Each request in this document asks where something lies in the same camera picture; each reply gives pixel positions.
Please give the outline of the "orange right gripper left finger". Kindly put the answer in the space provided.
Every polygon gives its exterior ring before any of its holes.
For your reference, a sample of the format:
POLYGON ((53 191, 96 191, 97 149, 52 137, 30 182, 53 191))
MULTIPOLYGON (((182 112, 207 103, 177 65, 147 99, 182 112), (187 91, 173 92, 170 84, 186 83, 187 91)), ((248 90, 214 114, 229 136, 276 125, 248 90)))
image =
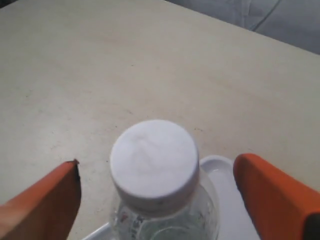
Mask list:
POLYGON ((74 159, 66 161, 0 206, 2 240, 66 240, 77 217, 82 187, 74 159))

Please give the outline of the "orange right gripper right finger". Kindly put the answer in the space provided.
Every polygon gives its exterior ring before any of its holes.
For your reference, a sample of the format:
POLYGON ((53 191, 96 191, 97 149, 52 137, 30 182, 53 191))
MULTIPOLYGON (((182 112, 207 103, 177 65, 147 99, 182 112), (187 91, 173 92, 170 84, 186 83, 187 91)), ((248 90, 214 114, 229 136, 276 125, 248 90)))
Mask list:
POLYGON ((236 157, 233 175, 262 240, 318 240, 320 193, 253 153, 236 157))

